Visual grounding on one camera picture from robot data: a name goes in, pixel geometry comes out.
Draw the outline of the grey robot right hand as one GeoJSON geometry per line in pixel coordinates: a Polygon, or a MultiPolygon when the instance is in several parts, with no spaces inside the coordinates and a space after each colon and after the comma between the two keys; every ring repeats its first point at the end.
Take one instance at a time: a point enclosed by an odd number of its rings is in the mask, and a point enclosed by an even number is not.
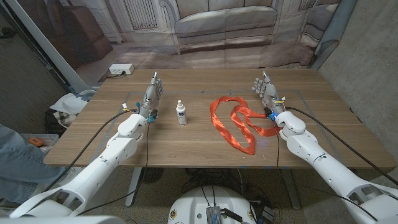
{"type": "Polygon", "coordinates": [[[262,71],[262,75],[262,78],[255,79],[252,90],[259,95],[263,106],[278,116],[284,112],[282,98],[265,70],[262,71]]]}

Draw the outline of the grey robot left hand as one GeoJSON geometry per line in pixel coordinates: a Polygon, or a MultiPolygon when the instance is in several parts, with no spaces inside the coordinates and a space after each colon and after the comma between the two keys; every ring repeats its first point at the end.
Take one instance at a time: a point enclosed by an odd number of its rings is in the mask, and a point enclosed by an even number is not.
{"type": "Polygon", "coordinates": [[[154,72],[154,76],[151,78],[140,104],[139,114],[145,118],[149,118],[150,114],[157,109],[163,92],[162,80],[157,78],[157,72],[154,72]]]}

